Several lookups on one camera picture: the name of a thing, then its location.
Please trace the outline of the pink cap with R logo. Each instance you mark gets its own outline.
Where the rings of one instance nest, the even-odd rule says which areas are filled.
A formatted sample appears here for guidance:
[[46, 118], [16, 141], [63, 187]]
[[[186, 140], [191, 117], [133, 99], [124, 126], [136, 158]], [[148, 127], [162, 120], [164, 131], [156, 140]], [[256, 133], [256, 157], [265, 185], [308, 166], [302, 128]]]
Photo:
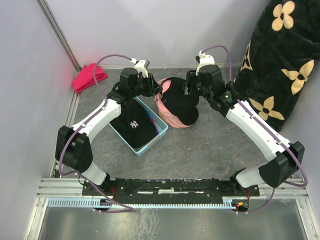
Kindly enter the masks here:
[[[168, 90], [170, 85], [171, 85], [171, 78], [167, 77], [162, 80], [157, 81], [157, 83], [162, 87], [164, 91]], [[167, 124], [170, 125], [173, 128], [188, 128], [191, 125], [185, 125], [184, 123], [181, 122], [181, 120], [173, 115], [164, 105], [162, 101], [162, 93], [160, 92], [154, 97], [154, 101], [156, 102], [158, 111], [160, 111], [166, 118]]]

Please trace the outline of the black cap gold R logo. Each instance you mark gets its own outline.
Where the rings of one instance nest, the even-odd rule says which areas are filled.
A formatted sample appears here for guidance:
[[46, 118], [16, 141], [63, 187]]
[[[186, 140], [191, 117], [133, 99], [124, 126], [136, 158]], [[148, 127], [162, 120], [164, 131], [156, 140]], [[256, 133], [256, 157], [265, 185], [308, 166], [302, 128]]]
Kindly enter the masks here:
[[184, 95], [183, 84], [185, 80], [180, 77], [170, 77], [171, 84], [168, 90], [162, 90], [161, 100], [165, 107], [177, 116], [185, 125], [192, 126], [199, 118], [197, 105], [198, 96]]

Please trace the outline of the black cap white NY logo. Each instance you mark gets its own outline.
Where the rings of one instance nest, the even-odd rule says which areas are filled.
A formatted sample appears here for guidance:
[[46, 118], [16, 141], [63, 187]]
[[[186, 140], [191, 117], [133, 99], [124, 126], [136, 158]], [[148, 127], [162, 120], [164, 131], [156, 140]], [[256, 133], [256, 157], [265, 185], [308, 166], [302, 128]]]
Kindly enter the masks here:
[[133, 148], [140, 149], [157, 136], [157, 130], [144, 107], [135, 99], [126, 102], [111, 126]]

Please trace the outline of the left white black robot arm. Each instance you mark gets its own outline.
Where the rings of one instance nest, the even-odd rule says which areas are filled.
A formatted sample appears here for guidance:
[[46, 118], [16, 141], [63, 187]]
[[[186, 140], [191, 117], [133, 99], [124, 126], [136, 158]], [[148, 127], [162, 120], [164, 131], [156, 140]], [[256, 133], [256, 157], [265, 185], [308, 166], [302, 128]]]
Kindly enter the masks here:
[[158, 131], [150, 114], [135, 98], [153, 97], [162, 88], [145, 67], [127, 67], [106, 99], [85, 119], [72, 127], [58, 130], [55, 159], [93, 183], [99, 195], [111, 189], [110, 176], [93, 161], [91, 143], [107, 125], [111, 125], [133, 149], [144, 148]]

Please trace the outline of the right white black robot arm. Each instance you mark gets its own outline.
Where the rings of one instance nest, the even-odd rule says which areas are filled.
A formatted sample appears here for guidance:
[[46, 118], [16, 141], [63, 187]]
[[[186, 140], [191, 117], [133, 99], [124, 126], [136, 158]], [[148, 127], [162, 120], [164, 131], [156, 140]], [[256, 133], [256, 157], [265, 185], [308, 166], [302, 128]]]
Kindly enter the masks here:
[[243, 169], [229, 183], [231, 193], [242, 195], [248, 187], [267, 184], [272, 188], [282, 183], [293, 185], [288, 179], [302, 170], [305, 147], [299, 141], [290, 142], [272, 129], [240, 97], [231, 83], [224, 83], [220, 68], [215, 64], [188, 70], [183, 84], [185, 95], [202, 96], [210, 107], [236, 124], [260, 149], [267, 162], [258, 167]]

